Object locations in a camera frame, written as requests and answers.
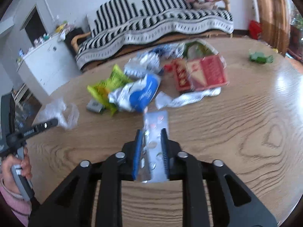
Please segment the clear plastic bag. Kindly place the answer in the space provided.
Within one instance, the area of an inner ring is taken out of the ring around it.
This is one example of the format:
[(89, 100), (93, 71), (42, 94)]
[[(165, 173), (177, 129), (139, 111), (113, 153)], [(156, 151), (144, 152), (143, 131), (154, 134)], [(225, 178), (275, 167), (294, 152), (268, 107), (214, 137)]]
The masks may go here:
[(52, 118), (58, 120), (58, 126), (65, 130), (71, 130), (77, 126), (79, 109), (74, 103), (65, 103), (63, 98), (58, 98), (45, 105), (36, 116), (37, 122), (43, 122)]

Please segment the small grey white box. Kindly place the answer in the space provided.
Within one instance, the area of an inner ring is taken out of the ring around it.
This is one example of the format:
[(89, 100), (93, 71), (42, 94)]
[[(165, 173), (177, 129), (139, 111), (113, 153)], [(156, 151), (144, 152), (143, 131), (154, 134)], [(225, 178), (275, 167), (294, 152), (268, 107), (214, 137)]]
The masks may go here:
[(99, 103), (98, 101), (91, 99), (90, 102), (86, 105), (86, 109), (94, 113), (103, 113), (105, 107), (103, 104)]

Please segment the yellow green popcorn bag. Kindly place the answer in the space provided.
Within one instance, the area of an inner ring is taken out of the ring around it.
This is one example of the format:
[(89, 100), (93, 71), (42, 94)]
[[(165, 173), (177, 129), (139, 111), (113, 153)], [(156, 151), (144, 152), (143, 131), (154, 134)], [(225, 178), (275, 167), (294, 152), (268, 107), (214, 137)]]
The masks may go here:
[(133, 81), (124, 74), (117, 64), (115, 64), (108, 79), (101, 80), (93, 85), (88, 85), (87, 91), (96, 101), (109, 110), (111, 115), (114, 115), (118, 109), (115, 104), (109, 102), (109, 93), (124, 87), (131, 82)]

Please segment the white blue pouch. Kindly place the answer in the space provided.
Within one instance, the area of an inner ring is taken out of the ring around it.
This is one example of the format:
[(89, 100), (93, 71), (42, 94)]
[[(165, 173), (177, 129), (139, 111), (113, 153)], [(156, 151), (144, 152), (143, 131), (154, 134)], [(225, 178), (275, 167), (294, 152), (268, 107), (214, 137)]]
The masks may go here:
[(143, 79), (110, 92), (109, 102), (115, 104), (119, 111), (142, 113), (152, 101), (160, 83), (158, 75), (147, 74)]

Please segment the silver pill blister pack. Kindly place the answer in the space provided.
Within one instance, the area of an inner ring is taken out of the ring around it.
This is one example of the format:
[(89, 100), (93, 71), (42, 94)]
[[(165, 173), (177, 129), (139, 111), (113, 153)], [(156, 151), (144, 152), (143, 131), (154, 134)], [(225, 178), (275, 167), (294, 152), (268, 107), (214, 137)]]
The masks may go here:
[(161, 145), (161, 131), (162, 129), (169, 129), (168, 112), (149, 112), (148, 109), (145, 109), (143, 123), (143, 144), (137, 180), (142, 183), (167, 181)]

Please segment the white blue paper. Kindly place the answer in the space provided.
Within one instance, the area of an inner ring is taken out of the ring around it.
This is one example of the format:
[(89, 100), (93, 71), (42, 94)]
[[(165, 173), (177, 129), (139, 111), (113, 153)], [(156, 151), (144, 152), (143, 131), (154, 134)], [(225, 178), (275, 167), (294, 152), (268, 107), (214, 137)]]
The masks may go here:
[(124, 74), (132, 79), (142, 79), (147, 74), (163, 75), (160, 58), (155, 52), (144, 52), (131, 58), (124, 66)]

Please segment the red plastic scrap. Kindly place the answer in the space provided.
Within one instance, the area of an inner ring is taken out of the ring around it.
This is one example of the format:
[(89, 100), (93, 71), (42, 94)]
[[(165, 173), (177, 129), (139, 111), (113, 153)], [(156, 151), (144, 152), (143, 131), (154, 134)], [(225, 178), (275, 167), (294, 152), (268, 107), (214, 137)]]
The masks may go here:
[(173, 67), (172, 67), (171, 64), (165, 64), (165, 65), (163, 66), (163, 70), (164, 70), (165, 72), (172, 72)]

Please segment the red cigarette box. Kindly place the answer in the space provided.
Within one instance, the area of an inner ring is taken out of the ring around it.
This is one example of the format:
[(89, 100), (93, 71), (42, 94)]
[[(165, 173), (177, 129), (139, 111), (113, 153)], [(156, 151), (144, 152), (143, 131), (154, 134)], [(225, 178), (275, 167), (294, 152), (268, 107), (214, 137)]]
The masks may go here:
[(203, 91), (225, 86), (227, 80), (226, 62), (220, 55), (187, 60), (174, 59), (171, 62), (175, 85), (178, 92)]

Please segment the blue silver wrapper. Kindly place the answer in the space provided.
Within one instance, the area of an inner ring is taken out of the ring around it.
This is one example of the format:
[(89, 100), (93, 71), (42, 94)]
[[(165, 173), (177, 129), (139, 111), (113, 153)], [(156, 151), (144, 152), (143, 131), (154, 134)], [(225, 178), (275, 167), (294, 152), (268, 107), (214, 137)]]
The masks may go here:
[(185, 49), (184, 43), (159, 45), (151, 50), (158, 54), (159, 58), (181, 58)]

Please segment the green plastic toy shell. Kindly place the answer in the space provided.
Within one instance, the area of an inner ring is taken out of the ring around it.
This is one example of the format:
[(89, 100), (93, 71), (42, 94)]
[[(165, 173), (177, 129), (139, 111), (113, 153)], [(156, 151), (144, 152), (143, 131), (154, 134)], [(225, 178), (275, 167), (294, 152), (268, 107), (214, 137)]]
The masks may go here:
[(273, 55), (266, 56), (260, 51), (249, 51), (249, 61), (258, 64), (270, 64), (274, 61)]

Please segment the white cabinet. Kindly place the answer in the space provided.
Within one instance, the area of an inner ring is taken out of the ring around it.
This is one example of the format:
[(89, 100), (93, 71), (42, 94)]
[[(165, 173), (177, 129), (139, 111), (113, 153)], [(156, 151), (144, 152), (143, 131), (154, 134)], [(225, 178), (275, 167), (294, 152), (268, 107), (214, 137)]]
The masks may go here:
[(46, 105), (60, 86), (81, 75), (74, 56), (57, 33), (29, 51), (17, 69), (22, 81), (35, 98)]

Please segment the green white paper bowl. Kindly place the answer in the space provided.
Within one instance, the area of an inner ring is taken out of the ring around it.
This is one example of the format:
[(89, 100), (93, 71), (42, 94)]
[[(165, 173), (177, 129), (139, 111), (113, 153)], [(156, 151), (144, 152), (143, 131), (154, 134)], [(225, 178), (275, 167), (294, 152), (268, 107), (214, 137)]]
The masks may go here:
[(194, 40), (184, 44), (182, 56), (187, 60), (217, 55), (218, 51), (204, 40)]

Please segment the black white striped sofa blanket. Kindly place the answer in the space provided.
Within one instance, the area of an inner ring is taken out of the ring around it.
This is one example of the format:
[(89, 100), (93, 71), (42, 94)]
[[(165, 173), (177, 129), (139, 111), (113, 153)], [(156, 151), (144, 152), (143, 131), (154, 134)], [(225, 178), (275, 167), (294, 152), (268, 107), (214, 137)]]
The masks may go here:
[(80, 44), (80, 70), (116, 55), (126, 45), (148, 45), (171, 33), (234, 31), (228, 6), (195, 8), (190, 0), (110, 0), (86, 15), (90, 38)]

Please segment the red bag on floor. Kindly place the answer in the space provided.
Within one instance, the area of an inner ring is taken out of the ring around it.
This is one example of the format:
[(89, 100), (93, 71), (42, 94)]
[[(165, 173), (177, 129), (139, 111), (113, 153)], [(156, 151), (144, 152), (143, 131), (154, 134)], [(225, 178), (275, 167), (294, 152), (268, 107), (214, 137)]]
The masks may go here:
[(249, 36), (254, 40), (258, 40), (261, 33), (262, 33), (261, 24), (257, 21), (250, 21)]

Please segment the brown curtain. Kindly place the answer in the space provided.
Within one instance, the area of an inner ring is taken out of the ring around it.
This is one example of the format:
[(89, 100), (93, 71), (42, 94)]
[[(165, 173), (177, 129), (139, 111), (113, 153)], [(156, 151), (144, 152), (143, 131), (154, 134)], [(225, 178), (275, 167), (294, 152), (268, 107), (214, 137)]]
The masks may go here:
[(290, 12), (287, 0), (257, 0), (261, 37), (285, 55), (290, 40)]

